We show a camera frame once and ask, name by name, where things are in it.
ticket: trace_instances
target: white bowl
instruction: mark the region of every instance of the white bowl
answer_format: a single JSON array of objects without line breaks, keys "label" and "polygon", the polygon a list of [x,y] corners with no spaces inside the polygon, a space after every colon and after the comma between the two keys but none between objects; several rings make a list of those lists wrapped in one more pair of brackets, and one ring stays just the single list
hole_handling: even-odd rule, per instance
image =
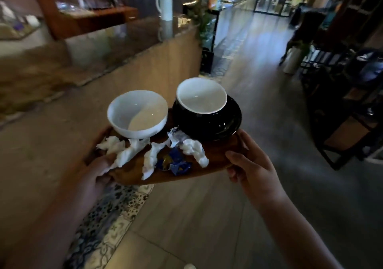
[{"label": "white bowl", "polygon": [[117,133],[129,139],[144,139],[165,126],[168,105],[158,93],[133,90],[116,97],[107,114]]},{"label": "white bowl", "polygon": [[197,114],[218,112],[227,102],[226,91],[219,83],[200,77],[181,82],[176,96],[181,106]]}]

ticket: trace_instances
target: floor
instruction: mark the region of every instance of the floor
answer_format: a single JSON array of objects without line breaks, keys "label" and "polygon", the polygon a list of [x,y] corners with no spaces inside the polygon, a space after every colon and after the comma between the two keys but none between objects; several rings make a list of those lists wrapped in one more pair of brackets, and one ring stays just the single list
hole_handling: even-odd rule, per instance
[{"label": "floor", "polygon": [[[222,85],[242,127],[269,154],[286,192],[345,268],[382,268],[381,166],[333,171],[309,134],[300,83],[278,68],[287,19],[255,14]],[[107,269],[286,268],[259,214],[225,172],[156,185]]]}]

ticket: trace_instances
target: forearm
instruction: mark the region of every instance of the forearm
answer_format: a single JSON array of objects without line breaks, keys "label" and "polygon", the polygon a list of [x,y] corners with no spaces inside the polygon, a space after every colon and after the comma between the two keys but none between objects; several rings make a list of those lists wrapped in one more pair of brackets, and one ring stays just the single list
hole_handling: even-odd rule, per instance
[{"label": "forearm", "polygon": [[289,198],[261,210],[275,243],[293,268],[342,268]]},{"label": "forearm", "polygon": [[61,268],[81,222],[75,202],[52,203],[19,242],[5,269]]}]

